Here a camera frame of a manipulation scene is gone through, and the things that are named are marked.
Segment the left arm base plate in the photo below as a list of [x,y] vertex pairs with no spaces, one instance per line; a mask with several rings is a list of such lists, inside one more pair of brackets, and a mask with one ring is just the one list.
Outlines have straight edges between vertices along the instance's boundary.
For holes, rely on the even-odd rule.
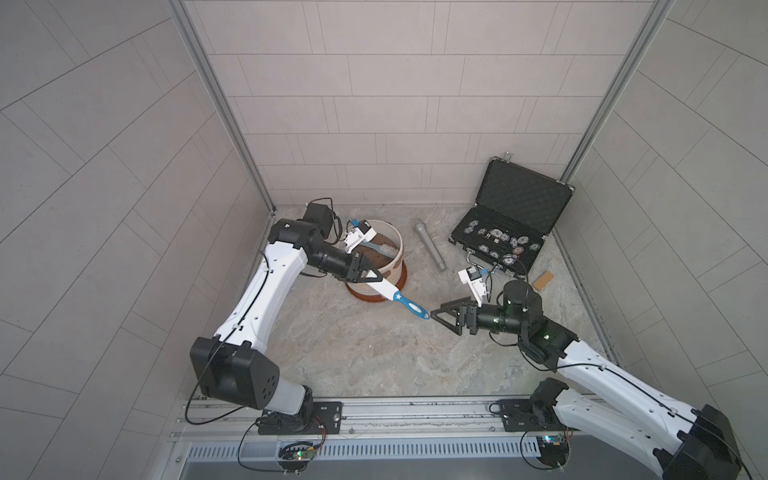
[[298,415],[266,410],[258,419],[259,435],[338,434],[343,413],[342,402],[314,402],[312,409],[303,406]]

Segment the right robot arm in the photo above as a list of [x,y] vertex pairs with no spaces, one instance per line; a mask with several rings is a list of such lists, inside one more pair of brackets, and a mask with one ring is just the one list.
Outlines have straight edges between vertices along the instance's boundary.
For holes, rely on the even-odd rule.
[[530,397],[537,428],[584,432],[663,479],[735,479],[746,471],[720,410],[697,409],[619,368],[546,317],[540,295],[524,281],[507,282],[501,297],[499,305],[470,297],[446,302],[430,316],[455,334],[513,334],[533,365],[562,375],[542,381]]

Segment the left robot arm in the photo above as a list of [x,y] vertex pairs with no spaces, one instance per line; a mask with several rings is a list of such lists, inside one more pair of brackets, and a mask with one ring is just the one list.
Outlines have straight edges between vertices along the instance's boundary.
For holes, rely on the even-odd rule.
[[344,283],[387,285],[357,246],[375,238],[366,221],[356,221],[343,248],[328,240],[341,225],[331,206],[311,203],[302,218],[280,219],[271,227],[260,264],[227,320],[210,337],[199,337],[190,350],[195,392],[275,415],[294,431],[313,422],[309,387],[282,378],[266,355],[270,334],[294,282],[313,267]]

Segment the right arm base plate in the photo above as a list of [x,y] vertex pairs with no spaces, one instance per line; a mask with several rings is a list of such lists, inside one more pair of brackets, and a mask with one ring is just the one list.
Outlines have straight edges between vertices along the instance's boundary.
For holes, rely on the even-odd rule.
[[505,432],[560,431],[567,427],[557,417],[555,400],[502,399],[492,402],[488,412],[498,417]]

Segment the white ceramic pot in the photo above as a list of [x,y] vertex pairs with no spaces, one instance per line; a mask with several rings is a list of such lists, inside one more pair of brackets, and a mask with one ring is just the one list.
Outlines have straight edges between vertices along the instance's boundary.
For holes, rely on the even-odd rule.
[[392,224],[385,221],[368,220],[368,222],[377,232],[376,237],[371,242],[376,244],[386,243],[391,246],[395,246],[398,248],[398,255],[395,258],[388,258],[361,245],[355,248],[353,252],[360,253],[365,257],[367,257],[374,264],[374,267],[379,272],[381,268],[385,267],[390,262],[393,262],[395,260],[404,261],[403,240],[400,235],[400,232]]

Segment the white blue scrub brush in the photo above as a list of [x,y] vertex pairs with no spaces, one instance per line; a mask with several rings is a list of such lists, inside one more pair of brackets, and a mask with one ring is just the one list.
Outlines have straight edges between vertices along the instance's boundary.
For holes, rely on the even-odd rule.
[[402,292],[394,284],[389,282],[387,279],[383,278],[383,280],[378,283],[365,283],[365,284],[367,284],[369,287],[375,290],[379,295],[381,295],[386,300],[393,301],[395,303],[398,303],[404,306],[410,313],[412,313],[416,317],[424,320],[430,318],[429,312],[424,307],[405,297],[402,294]]

